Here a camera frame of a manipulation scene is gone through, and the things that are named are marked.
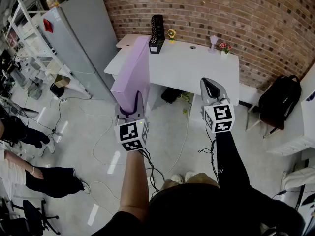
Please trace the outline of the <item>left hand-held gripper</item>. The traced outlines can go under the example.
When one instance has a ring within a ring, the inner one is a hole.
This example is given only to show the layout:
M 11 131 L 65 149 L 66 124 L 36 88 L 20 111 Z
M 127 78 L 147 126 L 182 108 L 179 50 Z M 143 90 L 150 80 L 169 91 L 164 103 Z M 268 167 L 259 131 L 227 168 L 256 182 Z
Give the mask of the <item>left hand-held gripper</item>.
M 145 149 L 149 133 L 145 117 L 142 93 L 138 91 L 133 113 L 124 112 L 120 106 L 115 107 L 117 125 L 114 127 L 117 142 L 126 151 Z

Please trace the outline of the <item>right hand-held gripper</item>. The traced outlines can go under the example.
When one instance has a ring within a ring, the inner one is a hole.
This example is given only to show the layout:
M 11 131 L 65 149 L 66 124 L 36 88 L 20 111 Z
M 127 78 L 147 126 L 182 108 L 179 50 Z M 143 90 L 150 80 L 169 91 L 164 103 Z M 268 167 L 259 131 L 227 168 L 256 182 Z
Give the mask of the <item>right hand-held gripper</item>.
M 208 78 L 200 80 L 202 117 L 213 134 L 231 131 L 235 122 L 234 106 L 225 88 Z

